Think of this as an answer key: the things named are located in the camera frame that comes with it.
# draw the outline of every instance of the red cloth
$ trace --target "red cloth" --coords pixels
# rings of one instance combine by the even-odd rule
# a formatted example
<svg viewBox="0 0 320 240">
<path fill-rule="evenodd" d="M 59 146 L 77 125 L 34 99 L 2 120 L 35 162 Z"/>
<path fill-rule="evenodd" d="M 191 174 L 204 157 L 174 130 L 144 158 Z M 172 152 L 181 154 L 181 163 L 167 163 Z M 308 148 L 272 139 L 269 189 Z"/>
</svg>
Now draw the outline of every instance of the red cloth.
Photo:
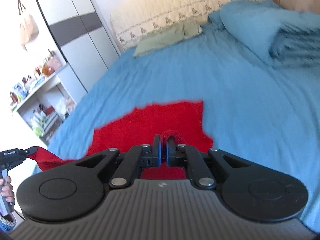
<svg viewBox="0 0 320 240">
<path fill-rule="evenodd" d="M 54 111 L 53 106 L 50 106 L 49 108 L 47 108 L 46 110 L 44 110 L 44 113 L 46 115 L 52 114 L 52 112 Z"/>
<path fill-rule="evenodd" d="M 128 152 L 135 145 L 153 144 L 156 134 L 161 135 L 164 143 L 173 135 L 177 142 L 186 142 L 195 146 L 200 152 L 206 152 L 212 147 L 213 141 L 202 130 L 202 113 L 202 101 L 135 108 L 124 117 L 95 129 L 92 144 L 85 156 L 112 147 L 118 148 L 120 152 Z M 72 161 L 63 161 L 40 147 L 38 152 L 29 158 L 36 160 L 42 171 Z M 163 163 L 159 168 L 144 169 L 141 178 L 183 179 L 185 173 L 182 168 L 169 168 Z"/>
</svg>

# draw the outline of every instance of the blanket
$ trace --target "blanket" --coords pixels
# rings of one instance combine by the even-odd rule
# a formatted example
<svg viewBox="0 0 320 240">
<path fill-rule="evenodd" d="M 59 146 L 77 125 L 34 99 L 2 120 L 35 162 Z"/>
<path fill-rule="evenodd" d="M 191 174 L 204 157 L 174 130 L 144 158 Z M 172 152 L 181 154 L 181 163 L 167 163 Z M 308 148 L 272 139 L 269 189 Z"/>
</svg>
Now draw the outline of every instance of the blanket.
<svg viewBox="0 0 320 240">
<path fill-rule="evenodd" d="M 226 30 L 267 65 L 320 63 L 320 15 L 284 10 L 271 0 L 232 1 L 212 14 L 210 19 L 220 18 Z"/>
<path fill-rule="evenodd" d="M 172 135 L 176 143 L 188 143 L 201 152 L 207 152 L 213 141 L 202 131 L 202 113 L 202 101 L 135 108 L 124 117 L 95 129 L 92 144 L 85 156 L 112 147 L 118 148 L 120 152 L 128 152 L 135 145 L 153 144 L 155 134 L 162 135 L 162 147 Z M 29 158 L 36 160 L 42 171 L 73 161 L 62 160 L 40 147 Z M 182 168 L 169 168 L 163 163 L 159 168 L 144 169 L 141 178 L 184 179 L 185 172 Z"/>
</svg>

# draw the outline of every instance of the shelf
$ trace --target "shelf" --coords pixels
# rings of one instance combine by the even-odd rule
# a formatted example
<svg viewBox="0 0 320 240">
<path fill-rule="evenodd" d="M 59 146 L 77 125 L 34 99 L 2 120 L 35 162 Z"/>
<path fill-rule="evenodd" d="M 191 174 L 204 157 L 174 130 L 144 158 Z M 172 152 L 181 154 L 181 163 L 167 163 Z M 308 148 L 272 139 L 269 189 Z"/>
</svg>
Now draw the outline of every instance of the shelf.
<svg viewBox="0 0 320 240">
<path fill-rule="evenodd" d="M 48 119 L 47 124 L 43 127 L 44 129 L 44 135 L 47 134 L 47 132 L 50 130 L 50 128 L 54 125 L 54 123 L 58 120 L 59 115 L 57 112 L 54 112 L 51 114 L 51 116 Z"/>
<path fill-rule="evenodd" d="M 45 89 L 46 91 L 49 90 L 49 88 L 52 88 L 54 86 L 56 86 L 60 81 L 59 81 L 59 77 L 57 76 L 57 74 L 62 70 L 64 69 L 66 66 L 68 66 L 68 63 L 63 65 L 62 67 L 60 67 L 57 71 L 53 72 L 49 77 L 47 78 L 44 78 L 44 81 L 38 85 L 37 87 L 35 87 L 33 90 L 31 90 L 31 92 L 29 93 L 29 95 L 22 101 L 18 104 L 18 106 L 12 111 L 12 112 L 16 112 L 18 111 L 23 105 L 25 102 L 28 101 L 28 99 L 30 99 L 40 88 L 42 88 L 44 85 L 48 84 L 48 87 Z"/>
</svg>

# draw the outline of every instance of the white shelf unit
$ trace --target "white shelf unit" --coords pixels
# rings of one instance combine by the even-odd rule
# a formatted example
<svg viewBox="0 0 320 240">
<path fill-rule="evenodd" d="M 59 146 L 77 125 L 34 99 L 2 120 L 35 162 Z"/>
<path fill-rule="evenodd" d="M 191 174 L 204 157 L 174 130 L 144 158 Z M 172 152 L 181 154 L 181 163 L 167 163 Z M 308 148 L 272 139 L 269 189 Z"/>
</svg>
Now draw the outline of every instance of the white shelf unit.
<svg viewBox="0 0 320 240">
<path fill-rule="evenodd" d="M 19 115 L 31 128 L 31 118 L 34 116 L 33 110 L 37 109 L 39 104 L 43 104 L 45 107 L 53 106 L 53 108 L 56 109 L 61 99 L 68 97 L 70 97 L 74 103 L 77 104 L 79 100 L 73 99 L 72 95 L 65 88 L 59 77 L 59 73 L 68 67 L 69 65 L 66 64 L 52 75 L 45 78 L 41 84 L 34 88 L 29 95 L 17 105 L 17 107 L 13 110 L 13 114 Z M 55 112 L 53 112 L 47 120 L 43 127 L 45 134 L 42 138 L 40 138 L 45 144 L 48 144 L 48 140 L 45 138 L 48 136 L 49 130 L 56 123 L 56 121 L 60 119 L 60 115 L 55 110 Z"/>
</svg>

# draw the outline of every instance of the hanging bag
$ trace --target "hanging bag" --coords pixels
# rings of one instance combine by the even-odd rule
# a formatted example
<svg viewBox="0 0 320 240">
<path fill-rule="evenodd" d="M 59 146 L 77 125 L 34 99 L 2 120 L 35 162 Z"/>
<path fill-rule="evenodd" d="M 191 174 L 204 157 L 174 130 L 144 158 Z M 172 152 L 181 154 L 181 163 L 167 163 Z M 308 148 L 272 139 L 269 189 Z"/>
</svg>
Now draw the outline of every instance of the hanging bag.
<svg viewBox="0 0 320 240">
<path fill-rule="evenodd" d="M 39 29 L 33 17 L 26 13 L 26 8 L 21 4 L 20 0 L 18 0 L 18 10 L 20 16 L 20 44 L 25 48 L 25 45 L 29 41 L 34 40 L 38 36 Z"/>
</svg>

